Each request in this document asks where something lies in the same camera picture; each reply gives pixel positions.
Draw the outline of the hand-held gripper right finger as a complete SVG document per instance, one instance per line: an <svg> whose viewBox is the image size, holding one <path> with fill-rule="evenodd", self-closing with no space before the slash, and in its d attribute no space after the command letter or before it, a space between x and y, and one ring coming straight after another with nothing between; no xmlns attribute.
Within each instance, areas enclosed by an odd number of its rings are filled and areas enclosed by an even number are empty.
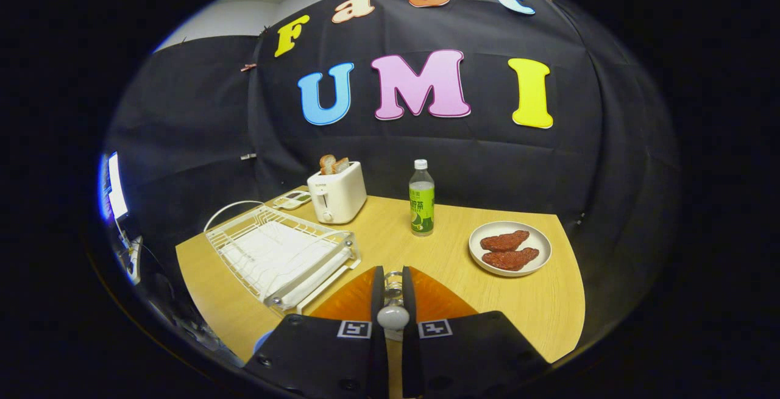
<svg viewBox="0 0 780 399"><path fill-rule="evenodd" d="M551 368L499 311L476 312L424 272L402 269L410 320L402 335L402 394L507 398Z"/></svg>

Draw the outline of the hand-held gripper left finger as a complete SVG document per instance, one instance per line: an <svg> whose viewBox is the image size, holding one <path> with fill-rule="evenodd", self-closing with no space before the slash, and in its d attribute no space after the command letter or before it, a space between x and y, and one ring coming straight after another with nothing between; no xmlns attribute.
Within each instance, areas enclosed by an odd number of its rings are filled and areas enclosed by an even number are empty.
<svg viewBox="0 0 780 399"><path fill-rule="evenodd" d="M385 332L376 319L384 286L383 268L371 267L309 315L285 316L244 370L302 398L388 397Z"/></svg>

